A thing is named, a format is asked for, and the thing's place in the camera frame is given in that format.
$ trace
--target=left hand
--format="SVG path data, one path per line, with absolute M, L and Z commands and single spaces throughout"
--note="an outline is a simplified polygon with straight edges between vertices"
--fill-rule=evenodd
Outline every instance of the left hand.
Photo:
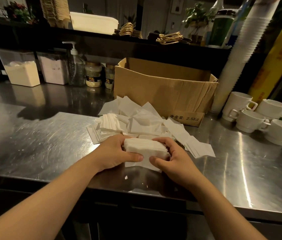
M 104 169 L 113 168 L 124 162 L 141 162 L 143 156 L 138 153 L 125 152 L 121 146 L 124 140 L 131 138 L 122 134 L 110 136 L 87 157 L 93 160 L 99 172 Z

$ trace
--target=stack of napkins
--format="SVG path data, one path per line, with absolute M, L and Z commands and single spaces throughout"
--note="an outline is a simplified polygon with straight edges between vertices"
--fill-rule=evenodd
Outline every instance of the stack of napkins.
M 87 130 L 93 144 L 99 144 L 109 136 L 123 134 L 139 139 L 170 137 L 179 141 L 195 158 L 215 157 L 210 144 L 199 142 L 184 129 L 183 124 L 172 118 L 160 117 L 155 108 L 147 102 L 140 106 L 127 96 L 105 103 L 96 124 Z
M 142 166 L 160 172 L 158 168 L 153 166 L 149 158 L 151 156 L 159 157 L 168 160 L 170 154 L 168 149 L 160 142 L 149 139 L 130 138 L 124 140 L 124 149 L 127 152 L 134 152 L 143 155 L 143 161 L 140 162 L 126 162 L 126 167 Z

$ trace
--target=stainless steel counter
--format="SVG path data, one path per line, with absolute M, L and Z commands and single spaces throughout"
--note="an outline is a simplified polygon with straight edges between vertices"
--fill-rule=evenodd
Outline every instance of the stainless steel counter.
M 0 176 L 53 180 L 97 147 L 86 126 L 111 99 L 105 88 L 0 83 Z M 209 114 L 199 128 L 186 129 L 212 145 L 216 158 L 193 161 L 245 217 L 282 222 L 282 146 L 266 141 L 261 132 L 239 132 Z M 177 199 L 186 202 L 187 209 L 200 210 L 167 177 L 141 167 L 103 171 L 88 187 Z

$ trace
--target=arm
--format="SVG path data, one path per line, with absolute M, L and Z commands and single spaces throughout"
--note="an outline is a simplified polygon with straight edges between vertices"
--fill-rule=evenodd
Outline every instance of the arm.
M 215 239 L 266 239 L 203 176 L 188 154 L 175 141 L 168 137 L 153 140 L 165 143 L 172 157 L 170 161 L 151 157 L 150 162 L 165 172 L 173 181 L 191 191 L 198 200 Z
M 122 162 L 139 162 L 142 155 L 121 149 L 123 135 L 109 137 L 58 178 L 0 216 L 0 240 L 53 240 L 98 172 Z

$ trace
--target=stack of paper cups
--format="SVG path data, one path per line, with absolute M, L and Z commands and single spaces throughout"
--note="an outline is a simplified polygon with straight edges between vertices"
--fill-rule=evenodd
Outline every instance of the stack of paper cups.
M 244 21 L 228 61 L 219 77 L 211 111 L 220 113 L 223 105 L 239 79 L 245 64 L 257 47 L 280 0 L 256 0 Z

